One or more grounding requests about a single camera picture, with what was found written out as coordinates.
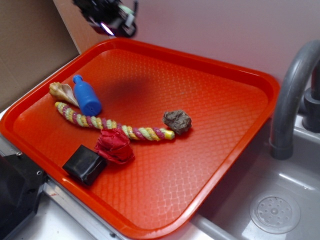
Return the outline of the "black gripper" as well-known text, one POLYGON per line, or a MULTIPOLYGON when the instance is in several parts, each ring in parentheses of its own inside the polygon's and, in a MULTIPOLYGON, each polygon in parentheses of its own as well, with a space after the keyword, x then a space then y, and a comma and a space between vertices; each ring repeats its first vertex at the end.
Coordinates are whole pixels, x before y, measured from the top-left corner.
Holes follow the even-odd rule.
POLYGON ((137 0, 133 1, 133 8, 120 0, 74 0, 73 4, 98 34, 122 38, 136 35, 137 0))

